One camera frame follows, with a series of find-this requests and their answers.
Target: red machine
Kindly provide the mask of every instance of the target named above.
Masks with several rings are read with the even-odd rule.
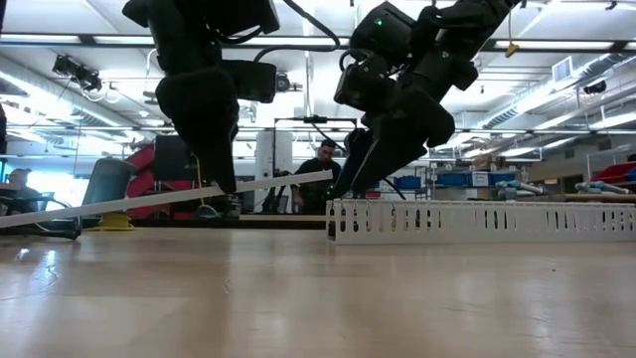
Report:
[[[127,162],[137,168],[135,178],[128,185],[128,197],[140,197],[144,195],[152,195],[156,192],[166,191],[182,191],[192,189],[192,182],[189,180],[173,180],[162,182],[160,188],[155,187],[155,177],[152,170],[152,163],[155,159],[155,146],[148,144],[132,154],[126,159]],[[151,217],[168,217],[174,219],[188,219],[191,213],[171,213],[170,205],[161,205],[157,207],[144,207],[130,209],[127,211],[128,216],[134,219],[147,219]]]

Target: robot actuator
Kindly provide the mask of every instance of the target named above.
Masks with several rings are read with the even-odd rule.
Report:
[[[424,155],[424,144],[448,141],[454,119],[440,102],[451,87],[467,90],[477,80],[472,59],[518,2],[459,0],[427,6],[417,20],[385,2],[363,19],[341,57],[334,100],[363,111],[368,129],[345,140],[349,157],[336,197],[365,191]],[[347,68],[346,56],[355,60]]]
[[[226,193],[236,190],[232,141],[238,99],[272,102],[276,67],[227,61],[222,45],[278,30],[270,0],[130,0],[123,14],[149,28],[166,77],[156,89],[161,110],[199,159],[202,175]],[[237,38],[234,35],[254,29]]]

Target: person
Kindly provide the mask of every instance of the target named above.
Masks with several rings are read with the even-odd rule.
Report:
[[[31,199],[31,198],[39,198],[41,197],[40,193],[27,186],[27,182],[29,181],[29,173],[31,173],[31,169],[16,169],[9,174],[9,183],[15,184],[18,186],[18,190],[14,193],[14,197],[20,199]],[[38,203],[33,202],[29,204],[29,207],[33,211],[38,211]]]
[[[333,172],[332,180],[303,184],[300,187],[292,186],[294,203],[300,208],[301,214],[325,214],[329,186],[338,180],[342,170],[340,164],[333,161],[335,150],[336,143],[334,141],[323,140],[318,149],[318,156],[302,163],[296,171],[296,174],[313,173],[321,170],[331,170]]]

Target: yellow object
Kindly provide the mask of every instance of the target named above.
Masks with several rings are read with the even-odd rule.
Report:
[[[130,224],[130,218],[125,213],[104,214],[96,227],[86,229],[87,231],[132,231],[135,230]]]
[[[513,44],[512,42],[508,45],[508,50],[506,50],[506,59],[510,59],[513,55],[519,51],[519,45]]]

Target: industrial ceiling fixture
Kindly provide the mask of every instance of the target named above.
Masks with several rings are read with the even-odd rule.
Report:
[[[78,84],[82,90],[101,90],[99,71],[90,70],[69,56],[58,56],[53,64],[53,72],[61,77],[70,78],[70,81]]]

